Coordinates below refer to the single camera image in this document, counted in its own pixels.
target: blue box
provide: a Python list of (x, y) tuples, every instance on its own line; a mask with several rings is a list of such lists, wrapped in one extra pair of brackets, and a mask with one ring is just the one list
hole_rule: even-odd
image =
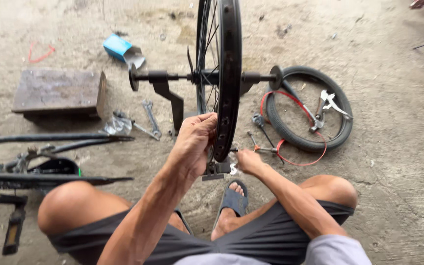
[(145, 62), (145, 57), (142, 56), (142, 50), (139, 47), (133, 46), (113, 33), (102, 45), (110, 56), (127, 64), (134, 63), (137, 69)]

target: bicycle wheel tire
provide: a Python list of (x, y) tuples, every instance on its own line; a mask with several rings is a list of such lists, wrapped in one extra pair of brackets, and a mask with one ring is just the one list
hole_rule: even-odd
[[(211, 157), (217, 162), (227, 158), (232, 146), (239, 111), (241, 71), (239, 1), (199, 0), (195, 70), (198, 76), (197, 113), (212, 111), (218, 114), (216, 138), (211, 153)], [(210, 93), (206, 92), (206, 87), (210, 87)], [(214, 102), (209, 107), (212, 93)]]
[[(288, 67), (283, 70), (284, 72), (284, 78), (292, 76), (292, 75), (300, 75), (300, 76), (307, 76), (311, 77), (312, 79), (318, 80), (321, 84), (323, 84), (327, 90), (328, 94), (335, 93), (335, 98), (333, 101), (340, 107), (343, 111), (348, 113), (352, 116), (351, 106), (346, 98), (345, 93), (343, 90), (338, 86), (338, 84), (333, 81), (330, 77), (323, 74), (322, 72), (306, 67), (306, 66), (292, 66)], [(272, 91), (271, 87), (268, 86), (266, 92)], [(278, 134), (284, 138), (287, 142), (289, 142), (291, 145), (307, 151), (307, 152), (314, 152), (314, 153), (320, 153), (323, 152), (325, 149), (324, 142), (314, 142), (307, 140), (303, 137), (300, 137), (296, 135), (294, 132), (292, 132), (289, 127), (282, 121), (282, 119), (279, 116), (279, 113), (277, 111), (275, 102), (274, 102), (274, 94), (269, 94), (266, 99), (266, 112), (268, 113), (269, 120), (274, 127), (274, 129), (278, 132)], [(347, 121), (343, 117), (341, 118), (342, 124), (340, 127), (339, 132), (337, 135), (327, 141), (327, 151), (330, 151), (332, 149), (335, 149), (339, 146), (341, 146), (350, 136), (351, 129), (353, 127), (352, 121)]]

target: plastic bag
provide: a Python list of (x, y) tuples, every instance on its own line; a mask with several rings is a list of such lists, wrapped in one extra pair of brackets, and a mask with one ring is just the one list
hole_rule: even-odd
[(100, 133), (108, 133), (111, 135), (129, 135), (132, 131), (132, 120), (128, 118), (120, 118), (115, 114), (106, 122), (104, 128), (99, 130)]

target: man's left hand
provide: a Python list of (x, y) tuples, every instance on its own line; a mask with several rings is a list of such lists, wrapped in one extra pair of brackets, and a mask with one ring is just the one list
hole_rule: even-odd
[(215, 139), (217, 113), (206, 113), (185, 119), (167, 163), (195, 181), (204, 173), (209, 147)]

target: foot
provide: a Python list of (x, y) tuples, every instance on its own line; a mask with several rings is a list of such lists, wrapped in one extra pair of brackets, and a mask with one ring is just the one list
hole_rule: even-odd
[[(236, 182), (233, 182), (228, 187), (229, 189), (234, 190), (235, 192), (238, 192), (241, 194), (241, 196), (244, 196), (243, 189), (240, 185), (238, 185)], [(237, 222), (237, 214), (233, 209), (230, 208), (223, 208), (219, 215), (219, 220), (217, 221), (217, 225), (215, 225), (215, 229), (212, 231), (211, 240), (214, 241), (215, 239), (223, 236), (224, 234), (235, 230), (239, 227)]]
[(178, 213), (173, 212), (170, 216), (170, 220), (168, 223), (179, 230), (185, 232), (186, 234), (189, 234), (189, 231), (187, 230), (186, 226), (184, 225), (183, 221), (181, 220), (181, 217), (178, 215)]

